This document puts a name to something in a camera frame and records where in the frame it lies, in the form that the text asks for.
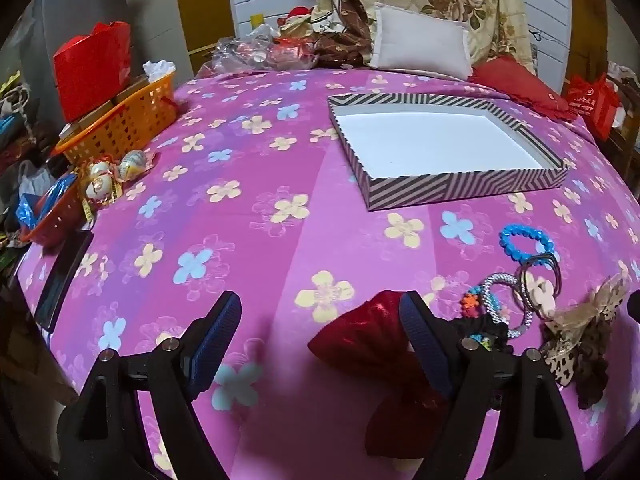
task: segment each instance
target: white tissue paper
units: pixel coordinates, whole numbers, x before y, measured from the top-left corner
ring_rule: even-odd
[[[175,65],[171,61],[158,61],[157,63],[151,63],[147,61],[142,69],[145,71],[146,76],[149,78],[150,83],[158,81],[171,72],[175,72]]]

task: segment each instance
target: red gift bag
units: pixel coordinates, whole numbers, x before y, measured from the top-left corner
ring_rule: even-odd
[[[131,72],[128,23],[97,23],[89,36],[76,36],[53,56],[60,104],[67,122],[116,96]]]
[[[567,101],[572,110],[584,117],[594,136],[601,140],[609,138],[620,99],[607,84],[604,75],[593,84],[574,76],[567,92]]]

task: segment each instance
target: red pillow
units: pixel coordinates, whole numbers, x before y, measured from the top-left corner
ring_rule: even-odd
[[[474,74],[469,81],[495,88],[517,103],[550,119],[575,121],[577,118],[577,114],[569,108],[562,96],[511,56],[499,56],[474,67]]]

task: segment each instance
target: floral quilt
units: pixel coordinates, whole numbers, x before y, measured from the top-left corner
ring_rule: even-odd
[[[522,0],[316,0],[312,24],[322,34],[318,46],[322,60],[370,59],[376,39],[376,2],[465,22],[472,63],[506,52],[533,72]]]
[[[490,99],[572,170],[559,189],[367,212],[328,115],[326,98],[342,92]],[[177,97],[188,113],[151,142],[158,165],[98,215],[55,332],[45,336],[80,390],[100,350],[149,351],[204,316],[222,290],[238,293],[236,336],[194,402],[232,480],[411,478],[416,462],[364,452],[386,388],[329,369],[306,344],[384,289],[418,290],[438,316],[458,316],[469,288],[515,270],[498,244],[508,223],[555,242],[559,306],[616,272],[640,282],[640,206],[582,120],[554,123],[486,88],[371,70],[194,80]],[[474,154],[461,146],[459,156]],[[535,249],[531,240],[516,244]],[[34,245],[20,266],[32,310],[54,260]],[[535,274],[552,279],[543,267]],[[506,290],[495,292],[517,326],[521,312]],[[537,323],[514,340],[517,353],[540,345]],[[640,332],[625,307],[613,332],[604,398],[581,411],[573,387],[562,391],[585,467],[640,416]],[[148,395],[141,406],[154,461],[172,474]],[[489,412],[468,478],[481,476],[496,423]]]

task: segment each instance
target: blue beaded bracelet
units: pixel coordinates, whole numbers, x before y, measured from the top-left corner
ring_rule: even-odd
[[[510,256],[514,262],[518,262],[521,265],[524,265],[524,263],[529,260],[533,254],[525,253],[516,249],[510,241],[510,237],[512,235],[526,236],[527,238],[540,242],[545,248],[543,251],[544,253],[554,252],[554,243],[539,229],[534,229],[522,224],[508,224],[502,231],[500,231],[500,247],[504,249],[507,256]],[[544,263],[545,262],[543,260],[538,260],[534,265],[543,265]]]

